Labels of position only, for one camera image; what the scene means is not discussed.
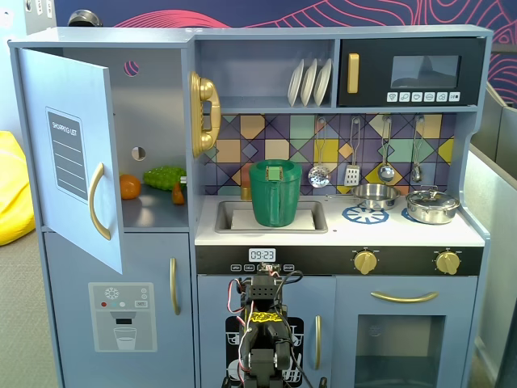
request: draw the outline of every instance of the colorful tile backsplash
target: colorful tile backsplash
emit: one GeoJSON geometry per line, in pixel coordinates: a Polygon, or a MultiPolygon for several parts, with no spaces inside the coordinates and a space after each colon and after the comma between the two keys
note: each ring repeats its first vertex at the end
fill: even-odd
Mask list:
{"type": "MultiPolygon", "coordinates": [[[[351,144],[351,119],[360,119],[360,142],[355,154],[361,167],[361,183],[380,183],[377,171],[382,163],[383,115],[240,115],[223,116],[216,146],[203,154],[205,190],[209,195],[240,195],[242,171],[264,159],[289,159],[301,164],[301,195],[347,193],[343,186],[345,170],[352,162],[357,142],[357,126],[351,144]],[[307,174],[322,163],[331,171],[330,184],[313,188],[307,174]]],[[[392,139],[388,163],[395,169],[390,184],[402,195],[420,185],[447,186],[454,143],[456,115],[425,115],[423,141],[418,152],[422,182],[411,181],[414,115],[392,115],[392,139]]],[[[418,137],[422,126],[418,125],[418,137]]]]}

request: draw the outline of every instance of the microwave window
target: microwave window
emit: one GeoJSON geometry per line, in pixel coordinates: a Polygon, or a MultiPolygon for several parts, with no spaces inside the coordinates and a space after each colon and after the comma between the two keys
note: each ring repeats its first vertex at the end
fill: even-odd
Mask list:
{"type": "Polygon", "coordinates": [[[460,57],[415,55],[393,57],[392,89],[445,89],[458,84],[460,57]]]}

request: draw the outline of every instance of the microwave buttons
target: microwave buttons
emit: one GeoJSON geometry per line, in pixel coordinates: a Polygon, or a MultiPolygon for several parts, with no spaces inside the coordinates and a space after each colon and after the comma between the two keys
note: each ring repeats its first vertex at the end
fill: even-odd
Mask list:
{"type": "Polygon", "coordinates": [[[421,91],[414,91],[411,95],[412,103],[421,103],[422,102],[423,93],[421,91]]]}
{"type": "Polygon", "coordinates": [[[452,91],[449,93],[449,102],[451,103],[457,103],[460,101],[460,95],[461,93],[459,91],[452,91]]]}
{"type": "Polygon", "coordinates": [[[386,101],[389,103],[396,103],[398,100],[398,92],[389,91],[388,96],[386,97],[386,101]]]}
{"type": "Polygon", "coordinates": [[[446,91],[439,91],[436,94],[436,101],[439,103],[446,103],[447,102],[448,93],[446,91]]]}
{"type": "Polygon", "coordinates": [[[408,103],[411,98],[411,93],[408,91],[401,91],[401,94],[398,97],[401,103],[408,103]]]}
{"type": "Polygon", "coordinates": [[[436,93],[434,91],[426,91],[423,95],[424,103],[434,103],[435,102],[436,93]]]}

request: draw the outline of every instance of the black stove panel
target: black stove panel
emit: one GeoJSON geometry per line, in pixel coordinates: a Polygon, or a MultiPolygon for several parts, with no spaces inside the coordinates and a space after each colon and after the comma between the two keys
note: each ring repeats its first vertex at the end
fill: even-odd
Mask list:
{"type": "MultiPolygon", "coordinates": [[[[305,275],[358,275],[354,258],[368,250],[376,257],[376,267],[368,275],[450,276],[436,267],[444,251],[455,252],[460,266],[454,276],[478,276],[483,247],[311,247],[268,246],[276,249],[282,273],[300,270],[305,275]]],[[[196,246],[197,273],[204,275],[246,276],[256,273],[248,250],[254,246],[196,246]]]]}

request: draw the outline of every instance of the toy kitchen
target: toy kitchen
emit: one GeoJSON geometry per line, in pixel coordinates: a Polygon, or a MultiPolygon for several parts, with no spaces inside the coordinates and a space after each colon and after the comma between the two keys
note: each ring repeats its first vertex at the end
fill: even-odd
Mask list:
{"type": "Polygon", "coordinates": [[[10,42],[60,386],[466,388],[490,236],[464,171],[492,35],[10,42]]]}

